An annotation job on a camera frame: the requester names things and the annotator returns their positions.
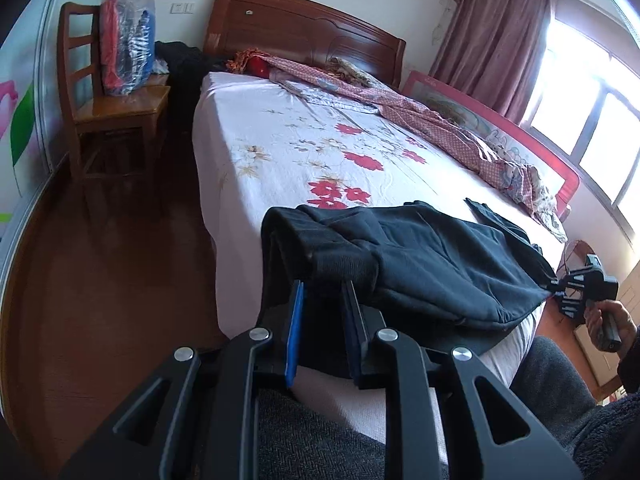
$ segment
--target crumpled blanket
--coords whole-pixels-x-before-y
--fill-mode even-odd
[[[490,186],[523,206],[558,240],[567,240],[556,214],[556,199],[544,186],[535,167],[499,156],[472,132],[444,120],[437,112],[392,89],[354,86],[295,61],[271,56],[263,56],[263,59],[328,92],[374,105],[385,119],[440,147]]]
[[[377,114],[378,109],[374,105],[361,103],[348,97],[332,94],[317,86],[302,81],[290,73],[279,68],[272,68],[269,72],[269,80],[282,86],[287,92],[297,95],[312,105],[330,106],[340,110],[350,110],[363,114]]]

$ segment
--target pink flower painting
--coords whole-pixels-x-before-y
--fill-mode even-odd
[[[11,124],[11,118],[14,116],[17,105],[18,92],[15,91],[15,82],[0,83],[0,139]]]

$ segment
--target window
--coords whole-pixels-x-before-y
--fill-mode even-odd
[[[636,74],[577,30],[552,21],[522,126],[578,169],[627,236],[640,234]]]

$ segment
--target black jacket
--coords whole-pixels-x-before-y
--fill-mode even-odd
[[[344,355],[337,292],[345,280],[388,326],[443,351],[466,344],[482,353],[544,301],[555,273],[526,233],[486,205],[467,203],[486,225],[423,202],[269,209],[262,309],[285,303],[293,280],[306,281],[300,364],[348,376],[344,358],[337,365]]]

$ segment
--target metal rivet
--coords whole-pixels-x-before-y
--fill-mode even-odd
[[[254,341],[264,341],[269,337],[269,331],[266,328],[257,326],[249,331],[249,337]]]
[[[378,330],[378,339],[382,341],[395,341],[398,339],[398,332],[393,328],[381,328]]]
[[[193,357],[193,349],[189,348],[188,346],[183,346],[181,348],[178,348],[174,352],[174,359],[176,361],[180,361],[180,362],[188,361],[192,357]]]
[[[469,361],[469,359],[471,359],[473,357],[473,354],[471,353],[471,350],[469,350],[469,348],[465,348],[463,346],[456,346],[451,351],[451,354],[453,355],[453,358],[457,359],[458,361]]]

